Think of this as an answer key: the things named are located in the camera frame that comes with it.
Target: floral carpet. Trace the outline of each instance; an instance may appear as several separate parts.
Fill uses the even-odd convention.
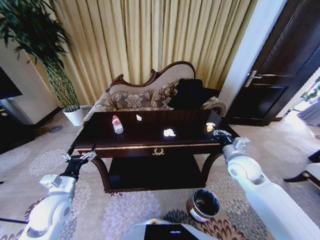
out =
[[[264,173],[282,186],[320,226],[320,191],[309,182],[286,183],[310,163],[308,156],[320,149],[320,141],[295,115],[269,126],[232,126],[251,144],[248,155]],[[60,174],[62,158],[79,131],[60,112],[37,131],[36,140],[0,155],[0,218],[28,221],[30,212],[47,193],[39,184],[45,174]],[[195,155],[202,168],[207,155]],[[111,159],[104,159],[107,168]],[[206,187],[220,201],[219,213],[200,224],[187,214],[186,202],[195,189],[137,191],[106,194],[92,163],[81,168],[61,240],[118,240],[133,225],[151,218],[194,226],[219,240],[270,240],[268,229],[246,200],[244,191],[227,172],[223,157],[213,164]],[[24,224],[0,221],[0,240],[19,238]]]

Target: coffee table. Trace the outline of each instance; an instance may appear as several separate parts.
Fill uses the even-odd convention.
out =
[[[122,134],[114,132],[113,115],[123,125]],[[213,132],[207,132],[208,122],[238,137],[213,110],[117,111],[94,113],[73,144],[80,154],[96,144],[92,162],[106,193],[202,188],[222,154]],[[176,136],[164,136],[169,128]],[[193,154],[210,154],[201,171]],[[101,158],[112,158],[109,172]]]

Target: plastic bottle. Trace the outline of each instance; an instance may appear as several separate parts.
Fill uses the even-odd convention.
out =
[[[122,124],[116,115],[113,115],[112,117],[112,125],[113,125],[114,132],[116,134],[122,134],[122,132],[124,131],[124,128],[122,127]]]

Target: black cloth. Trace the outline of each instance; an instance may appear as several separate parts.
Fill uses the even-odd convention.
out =
[[[202,87],[200,79],[180,79],[176,86],[177,94],[168,106],[177,110],[200,109],[211,97],[219,95],[218,90]]]

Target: white wall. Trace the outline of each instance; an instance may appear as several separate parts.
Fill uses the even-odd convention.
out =
[[[282,118],[286,112],[294,107],[295,105],[301,103],[301,95],[307,91],[312,84],[320,77],[320,67],[312,74],[312,76],[305,82],[305,84],[300,88],[300,90],[291,98],[291,100],[284,106],[284,108],[278,113],[277,118]]]
[[[0,66],[11,78],[23,95],[2,100],[22,123],[36,124],[58,107],[42,78],[32,63],[27,64],[28,55],[20,52],[20,59],[14,53],[15,43],[9,43],[6,48],[3,40],[0,41]]]
[[[237,96],[287,0],[258,0],[244,32],[219,99],[227,110]]]

